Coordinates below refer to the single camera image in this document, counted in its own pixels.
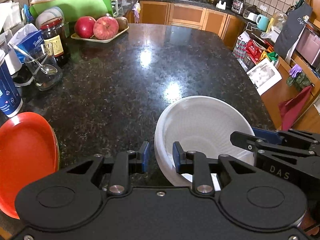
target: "drinking glass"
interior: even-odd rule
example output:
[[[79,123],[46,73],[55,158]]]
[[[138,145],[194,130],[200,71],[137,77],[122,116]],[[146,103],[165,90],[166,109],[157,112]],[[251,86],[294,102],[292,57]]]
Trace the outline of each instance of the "drinking glass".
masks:
[[[41,65],[48,64],[54,66],[58,70],[55,74],[46,74],[40,69],[39,65],[34,60],[28,57],[24,58],[24,62],[32,73],[38,89],[44,91],[52,88],[62,77],[62,70],[57,65],[54,58],[53,44],[51,42],[40,44],[28,53]]]

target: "blue packaging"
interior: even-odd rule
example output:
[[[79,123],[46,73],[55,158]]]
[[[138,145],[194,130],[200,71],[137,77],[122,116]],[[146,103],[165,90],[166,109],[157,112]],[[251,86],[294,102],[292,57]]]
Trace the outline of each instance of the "blue packaging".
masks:
[[[26,37],[23,38],[23,40],[17,46],[25,52],[29,52],[33,50],[35,47],[39,46],[40,44],[44,44],[41,30],[29,33]],[[15,52],[20,62],[24,63],[24,56],[18,51]]]
[[[4,55],[4,51],[0,50],[0,110],[13,117],[22,107],[22,98],[10,76]]]

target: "green cutting board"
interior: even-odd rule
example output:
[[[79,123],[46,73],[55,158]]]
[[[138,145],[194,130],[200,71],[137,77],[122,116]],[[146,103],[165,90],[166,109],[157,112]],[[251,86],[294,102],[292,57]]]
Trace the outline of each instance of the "green cutting board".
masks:
[[[111,0],[53,0],[36,3],[29,10],[36,18],[53,6],[58,6],[63,11],[65,22],[76,22],[82,16],[98,19],[107,13],[113,15]]]

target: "fruit tray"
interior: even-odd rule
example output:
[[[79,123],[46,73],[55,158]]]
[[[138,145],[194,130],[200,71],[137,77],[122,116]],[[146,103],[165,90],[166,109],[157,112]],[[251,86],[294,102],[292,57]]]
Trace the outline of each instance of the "fruit tray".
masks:
[[[112,41],[113,39],[115,39],[116,37],[118,37],[119,35],[121,35],[122,33],[126,32],[128,29],[129,29],[129,26],[125,30],[117,33],[113,38],[108,39],[108,40],[98,40],[95,36],[92,36],[90,39],[80,38],[79,35],[76,33],[72,34],[71,38],[75,39],[75,40],[81,40],[81,41],[93,41],[93,42],[100,42],[100,43],[108,43],[108,42]]]

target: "metal screw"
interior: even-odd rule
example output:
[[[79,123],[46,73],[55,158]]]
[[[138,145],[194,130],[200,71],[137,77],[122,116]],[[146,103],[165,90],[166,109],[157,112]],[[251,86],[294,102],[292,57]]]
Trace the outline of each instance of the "metal screw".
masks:
[[[124,192],[124,187],[121,185],[112,185],[109,187],[109,191],[115,194],[121,194]]]
[[[33,240],[33,237],[30,236],[30,235],[25,235],[25,236],[23,237],[23,240]]]
[[[212,190],[213,190],[213,187],[205,184],[197,187],[197,191],[201,193],[210,193]]]
[[[290,236],[288,240],[299,240],[297,236]]]
[[[158,191],[158,192],[157,192],[157,195],[158,195],[159,197],[163,197],[163,196],[165,195],[165,192],[163,192],[163,191]]]

